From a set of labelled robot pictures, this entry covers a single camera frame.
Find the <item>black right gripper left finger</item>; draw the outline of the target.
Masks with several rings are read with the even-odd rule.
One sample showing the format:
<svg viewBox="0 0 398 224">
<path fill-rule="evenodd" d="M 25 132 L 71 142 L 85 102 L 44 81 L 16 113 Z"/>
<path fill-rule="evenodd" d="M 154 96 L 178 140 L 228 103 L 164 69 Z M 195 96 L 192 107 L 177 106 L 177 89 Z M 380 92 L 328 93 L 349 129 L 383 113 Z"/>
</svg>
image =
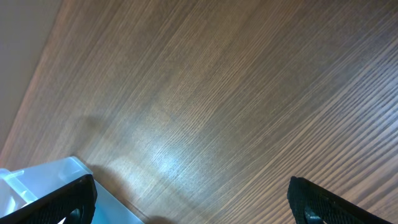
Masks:
<svg viewBox="0 0 398 224">
<path fill-rule="evenodd" d="M 98 193 L 86 174 L 22 209 L 1 218 L 1 224 L 90 224 Z"/>
</svg>

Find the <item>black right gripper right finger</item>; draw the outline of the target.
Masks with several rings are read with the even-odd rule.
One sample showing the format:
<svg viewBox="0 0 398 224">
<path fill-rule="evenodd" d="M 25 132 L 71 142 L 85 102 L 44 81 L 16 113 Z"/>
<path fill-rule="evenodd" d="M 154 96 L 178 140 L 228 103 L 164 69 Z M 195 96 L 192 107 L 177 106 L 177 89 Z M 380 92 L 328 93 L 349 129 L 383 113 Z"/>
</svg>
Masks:
<svg viewBox="0 0 398 224">
<path fill-rule="evenodd" d="M 303 177 L 290 178 L 287 199 L 297 223 L 389 224 Z"/>
</svg>

